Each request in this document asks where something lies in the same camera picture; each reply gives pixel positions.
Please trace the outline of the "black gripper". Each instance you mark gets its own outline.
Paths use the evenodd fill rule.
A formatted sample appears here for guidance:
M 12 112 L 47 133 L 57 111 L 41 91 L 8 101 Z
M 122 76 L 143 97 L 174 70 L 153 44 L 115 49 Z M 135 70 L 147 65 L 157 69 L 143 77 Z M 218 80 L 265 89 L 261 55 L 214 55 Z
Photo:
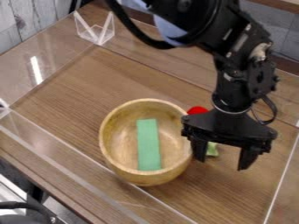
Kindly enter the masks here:
M 239 148 L 238 170 L 246 170 L 257 161 L 259 152 L 271 151 L 277 131 L 262 125 L 247 114 L 229 115 L 217 109 L 182 117 L 182 134 L 191 141 L 194 157 L 206 161 L 209 142 Z

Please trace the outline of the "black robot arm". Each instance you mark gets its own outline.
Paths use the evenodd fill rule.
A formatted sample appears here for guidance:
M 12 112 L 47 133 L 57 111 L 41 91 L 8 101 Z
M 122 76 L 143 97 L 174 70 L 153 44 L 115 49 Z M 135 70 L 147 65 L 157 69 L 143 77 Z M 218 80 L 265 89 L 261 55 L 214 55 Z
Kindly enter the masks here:
M 246 170 L 271 151 L 278 133 L 271 120 L 253 106 L 265 102 L 278 112 L 269 94 L 279 78 L 271 61 L 273 40 L 263 25 L 241 9 L 239 0 L 139 0 L 154 15 L 162 40 L 151 38 L 131 20 L 118 0 L 106 0 L 125 27 L 151 47 L 170 50 L 197 46 L 213 55 L 218 71 L 214 109 L 182 118 L 182 135 L 199 161 L 210 142 L 241 148 L 238 169 Z

